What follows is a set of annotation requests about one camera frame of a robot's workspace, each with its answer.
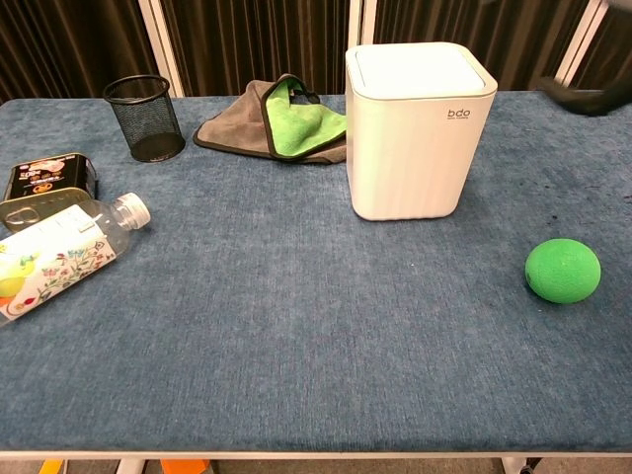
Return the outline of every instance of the towel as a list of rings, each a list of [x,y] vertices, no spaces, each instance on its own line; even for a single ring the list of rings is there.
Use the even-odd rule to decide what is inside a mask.
[[[320,103],[296,76],[254,80],[194,134],[198,146],[287,163],[345,161],[347,118]]]

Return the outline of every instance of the white trash bin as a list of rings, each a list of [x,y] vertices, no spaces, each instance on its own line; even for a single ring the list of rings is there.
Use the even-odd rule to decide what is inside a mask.
[[[458,204],[498,84],[449,42],[352,47],[347,174],[368,220],[443,217]]]

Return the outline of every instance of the plastic bottle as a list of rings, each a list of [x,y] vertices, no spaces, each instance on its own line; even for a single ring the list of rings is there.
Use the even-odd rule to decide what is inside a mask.
[[[84,200],[0,242],[0,326],[122,254],[150,220],[134,193]]]

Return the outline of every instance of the curtain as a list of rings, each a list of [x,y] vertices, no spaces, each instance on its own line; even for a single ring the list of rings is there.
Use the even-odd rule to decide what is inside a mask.
[[[0,103],[101,97],[158,72],[136,0],[2,0],[0,51]]]
[[[253,79],[345,87],[350,0],[162,0],[188,96],[240,95]]]
[[[632,12],[610,7],[571,85],[604,89],[623,77],[632,81]]]
[[[500,90],[555,76],[588,0],[378,0],[374,42],[466,46]]]

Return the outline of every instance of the tin can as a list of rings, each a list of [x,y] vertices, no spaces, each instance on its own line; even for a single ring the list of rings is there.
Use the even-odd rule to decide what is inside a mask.
[[[96,199],[97,173],[81,153],[40,158],[16,165],[0,202],[0,218],[19,232],[60,210],[86,199]]]

